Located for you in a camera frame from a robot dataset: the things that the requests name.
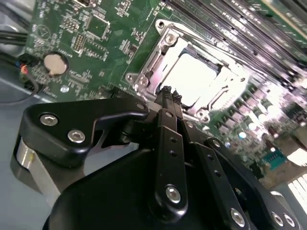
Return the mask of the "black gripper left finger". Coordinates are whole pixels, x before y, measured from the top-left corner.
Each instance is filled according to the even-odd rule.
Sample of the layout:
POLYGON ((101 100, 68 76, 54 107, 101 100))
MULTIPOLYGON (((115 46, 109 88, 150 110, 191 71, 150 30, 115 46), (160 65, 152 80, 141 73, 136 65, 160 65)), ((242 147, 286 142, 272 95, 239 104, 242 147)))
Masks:
POLYGON ((180 218, 188 209, 180 99, 166 87, 153 106, 131 96, 32 105, 21 119, 12 171, 53 208, 71 184, 148 150, 155 161, 149 209, 158 218, 180 218))

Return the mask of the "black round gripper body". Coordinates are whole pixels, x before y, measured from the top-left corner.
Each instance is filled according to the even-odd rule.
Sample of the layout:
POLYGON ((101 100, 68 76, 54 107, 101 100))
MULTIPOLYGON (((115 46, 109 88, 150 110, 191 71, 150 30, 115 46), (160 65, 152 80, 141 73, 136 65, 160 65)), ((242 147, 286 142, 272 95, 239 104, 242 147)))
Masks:
POLYGON ((152 214, 155 161, 148 150, 137 150, 66 188, 45 223, 47 230, 220 230, 217 209, 198 170, 186 165, 189 204, 176 223, 152 214))

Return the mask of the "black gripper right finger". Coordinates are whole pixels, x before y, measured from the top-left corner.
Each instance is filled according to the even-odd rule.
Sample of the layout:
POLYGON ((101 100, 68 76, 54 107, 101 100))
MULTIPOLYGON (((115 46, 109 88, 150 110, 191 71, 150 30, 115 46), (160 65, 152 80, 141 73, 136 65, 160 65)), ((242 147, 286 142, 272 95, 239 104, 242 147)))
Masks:
POLYGON ((204 211, 215 230, 298 230, 294 215, 217 138, 180 120, 195 165, 196 197, 208 195, 204 211))

